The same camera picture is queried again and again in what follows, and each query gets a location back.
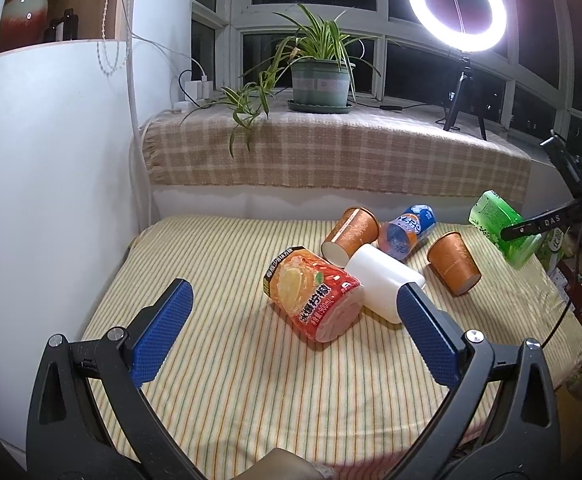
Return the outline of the beige plaid windowsill cloth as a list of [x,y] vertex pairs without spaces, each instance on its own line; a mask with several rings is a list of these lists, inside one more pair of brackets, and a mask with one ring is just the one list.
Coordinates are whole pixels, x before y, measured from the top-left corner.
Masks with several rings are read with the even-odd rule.
[[167,114],[144,132],[158,186],[332,188],[470,198],[526,197],[532,160],[498,136],[446,133],[423,118],[355,108],[344,115],[278,107],[245,130],[228,107]]

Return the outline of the striped yellow cushion cover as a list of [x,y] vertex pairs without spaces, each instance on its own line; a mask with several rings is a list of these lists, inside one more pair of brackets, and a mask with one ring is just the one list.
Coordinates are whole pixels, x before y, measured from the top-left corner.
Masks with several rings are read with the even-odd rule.
[[370,311],[330,344],[313,344],[264,294],[285,248],[317,250],[320,220],[166,218],[131,243],[85,337],[125,326],[175,278],[195,305],[144,395],[206,477],[229,479],[273,448],[379,479],[446,396],[403,327]]

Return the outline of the red white ceramic vase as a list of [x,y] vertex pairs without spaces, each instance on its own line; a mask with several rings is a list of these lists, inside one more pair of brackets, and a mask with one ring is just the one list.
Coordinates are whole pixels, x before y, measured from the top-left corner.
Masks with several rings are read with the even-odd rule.
[[0,18],[0,53],[41,42],[48,0],[6,0]]

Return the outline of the red orange juice bottle cup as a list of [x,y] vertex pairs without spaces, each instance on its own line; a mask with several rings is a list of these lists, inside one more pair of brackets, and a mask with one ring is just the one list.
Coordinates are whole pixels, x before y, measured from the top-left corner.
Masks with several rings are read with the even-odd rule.
[[303,246],[289,247],[269,264],[264,294],[310,341],[327,344],[361,314],[364,287],[357,278]]

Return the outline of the orange patterned cup far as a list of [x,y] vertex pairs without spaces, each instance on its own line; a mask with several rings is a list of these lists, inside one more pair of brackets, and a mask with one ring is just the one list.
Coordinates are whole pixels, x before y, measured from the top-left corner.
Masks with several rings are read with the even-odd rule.
[[380,224],[370,210],[349,207],[321,243],[321,254],[328,262],[344,268],[361,246],[378,240],[379,231]]

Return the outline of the spider plant in green pot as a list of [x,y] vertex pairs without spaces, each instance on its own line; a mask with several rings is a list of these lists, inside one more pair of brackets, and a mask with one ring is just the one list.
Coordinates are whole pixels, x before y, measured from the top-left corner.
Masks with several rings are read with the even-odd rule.
[[243,136],[244,147],[251,150],[255,130],[270,118],[271,100],[277,96],[283,78],[291,78],[291,110],[344,114],[357,102],[357,66],[380,73],[367,58],[366,49],[377,37],[344,30],[340,22],[345,11],[326,18],[304,3],[295,7],[299,15],[275,13],[288,24],[289,32],[275,44],[273,54],[244,72],[240,86],[221,87],[218,98],[207,100],[210,106],[224,105],[230,110],[230,156],[235,154],[237,136]]

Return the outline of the white plastic cup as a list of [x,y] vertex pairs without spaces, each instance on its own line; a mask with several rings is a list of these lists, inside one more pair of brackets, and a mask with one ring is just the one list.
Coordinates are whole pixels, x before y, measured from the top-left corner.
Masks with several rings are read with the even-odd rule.
[[425,287],[425,277],[370,244],[358,248],[344,268],[363,286],[364,306],[391,324],[401,324],[397,293],[403,285]]

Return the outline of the green white paper bag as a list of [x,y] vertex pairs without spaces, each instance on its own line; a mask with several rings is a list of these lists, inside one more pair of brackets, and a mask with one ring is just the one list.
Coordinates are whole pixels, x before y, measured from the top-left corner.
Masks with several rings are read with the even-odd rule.
[[555,228],[543,235],[541,245],[536,249],[535,255],[547,273],[552,272],[564,258],[564,240],[568,234],[568,230]]

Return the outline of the blue orange soda bottle cup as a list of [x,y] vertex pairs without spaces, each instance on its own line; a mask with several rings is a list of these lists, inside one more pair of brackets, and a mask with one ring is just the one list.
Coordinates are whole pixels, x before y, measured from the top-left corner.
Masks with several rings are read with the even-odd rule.
[[405,260],[427,238],[435,225],[435,214],[430,206],[410,206],[381,226],[378,247],[396,260]]

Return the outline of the orange patterned cup near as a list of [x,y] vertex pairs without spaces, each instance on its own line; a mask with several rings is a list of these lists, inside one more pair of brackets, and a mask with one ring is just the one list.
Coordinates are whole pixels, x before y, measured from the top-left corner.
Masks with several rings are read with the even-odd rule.
[[465,295],[482,278],[462,234],[457,231],[439,237],[429,248],[427,258],[434,273],[456,297]]

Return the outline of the black small bottle on shelf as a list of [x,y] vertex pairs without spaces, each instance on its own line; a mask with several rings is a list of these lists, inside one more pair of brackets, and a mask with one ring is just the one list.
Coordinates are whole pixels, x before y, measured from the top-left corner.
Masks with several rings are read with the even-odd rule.
[[78,39],[79,18],[73,9],[66,9],[62,18],[54,18],[44,31],[42,41],[59,42]]

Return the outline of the white power strip with chargers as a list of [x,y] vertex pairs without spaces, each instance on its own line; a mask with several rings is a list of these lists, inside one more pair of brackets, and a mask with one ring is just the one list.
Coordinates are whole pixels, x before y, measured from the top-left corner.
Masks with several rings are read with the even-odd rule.
[[214,83],[207,77],[203,66],[190,58],[191,67],[177,76],[177,86],[181,100],[173,104],[178,112],[193,112],[213,104]]

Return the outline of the orange patterned cup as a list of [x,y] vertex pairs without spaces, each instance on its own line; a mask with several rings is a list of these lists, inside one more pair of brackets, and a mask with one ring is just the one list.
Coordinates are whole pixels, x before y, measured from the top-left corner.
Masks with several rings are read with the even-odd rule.
[[378,240],[379,231],[380,224],[370,210],[349,207],[321,243],[321,254],[328,262],[344,268],[361,246]]
[[482,278],[462,234],[457,231],[439,237],[429,248],[427,258],[434,273],[456,297],[465,295]]

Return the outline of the black tripod stand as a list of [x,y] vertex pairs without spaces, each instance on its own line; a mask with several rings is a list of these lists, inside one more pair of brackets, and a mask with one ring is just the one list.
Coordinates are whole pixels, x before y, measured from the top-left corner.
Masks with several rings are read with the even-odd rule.
[[460,71],[453,96],[450,99],[451,106],[445,112],[445,116],[438,120],[438,124],[441,124],[443,130],[446,132],[458,130],[456,126],[457,118],[462,104],[466,104],[468,110],[476,115],[480,136],[486,141],[488,137],[486,136],[485,128],[485,107],[481,99],[480,84],[474,78],[474,70],[472,69],[470,56],[466,53],[460,55],[460,62],[462,62],[462,70]]

